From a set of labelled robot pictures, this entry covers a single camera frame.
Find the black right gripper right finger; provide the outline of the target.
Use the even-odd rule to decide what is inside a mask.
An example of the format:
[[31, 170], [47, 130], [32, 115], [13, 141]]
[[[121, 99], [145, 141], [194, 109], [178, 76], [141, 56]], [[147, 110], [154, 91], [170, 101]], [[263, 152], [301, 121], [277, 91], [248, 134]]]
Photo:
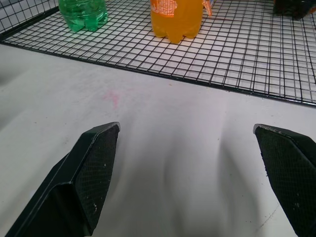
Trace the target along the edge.
[[316, 237], [316, 142], [288, 129], [253, 128], [271, 185], [298, 237]]

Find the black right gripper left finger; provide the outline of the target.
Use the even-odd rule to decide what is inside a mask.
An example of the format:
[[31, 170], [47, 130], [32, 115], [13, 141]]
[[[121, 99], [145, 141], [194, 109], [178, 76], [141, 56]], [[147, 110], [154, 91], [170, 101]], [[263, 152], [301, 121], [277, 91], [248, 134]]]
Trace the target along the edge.
[[5, 237], [90, 237], [110, 186], [120, 123], [84, 132], [57, 162]]

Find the dark plastic bottle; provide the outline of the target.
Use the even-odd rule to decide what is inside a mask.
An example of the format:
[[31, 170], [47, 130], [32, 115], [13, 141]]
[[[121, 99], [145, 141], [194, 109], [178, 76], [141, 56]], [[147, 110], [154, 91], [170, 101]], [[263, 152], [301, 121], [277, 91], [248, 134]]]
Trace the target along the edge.
[[316, 0], [274, 0], [273, 13], [300, 20], [316, 10]]

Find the green plastic soda bottle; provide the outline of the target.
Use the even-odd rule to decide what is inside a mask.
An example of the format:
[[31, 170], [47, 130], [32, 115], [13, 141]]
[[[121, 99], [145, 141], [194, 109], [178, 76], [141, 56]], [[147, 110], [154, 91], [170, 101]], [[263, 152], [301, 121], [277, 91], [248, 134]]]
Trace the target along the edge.
[[105, 0], [58, 0], [58, 7], [68, 27], [78, 32], [81, 29], [95, 32], [107, 23]]

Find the orange and white snack packet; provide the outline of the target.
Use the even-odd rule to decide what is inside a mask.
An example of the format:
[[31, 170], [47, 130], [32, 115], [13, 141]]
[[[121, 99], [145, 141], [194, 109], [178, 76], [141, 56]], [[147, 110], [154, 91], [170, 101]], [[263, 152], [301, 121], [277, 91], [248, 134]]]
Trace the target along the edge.
[[203, 7], [206, 9], [208, 16], [212, 15], [212, 6], [214, 0], [202, 0]]

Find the orange plastic soda bottle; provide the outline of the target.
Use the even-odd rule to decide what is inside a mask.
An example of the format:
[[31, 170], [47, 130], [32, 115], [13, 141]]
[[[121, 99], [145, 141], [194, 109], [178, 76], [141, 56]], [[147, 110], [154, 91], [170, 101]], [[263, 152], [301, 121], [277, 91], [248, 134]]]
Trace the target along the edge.
[[156, 37], [179, 43], [194, 38], [203, 16], [202, 0], [150, 0], [151, 23]]

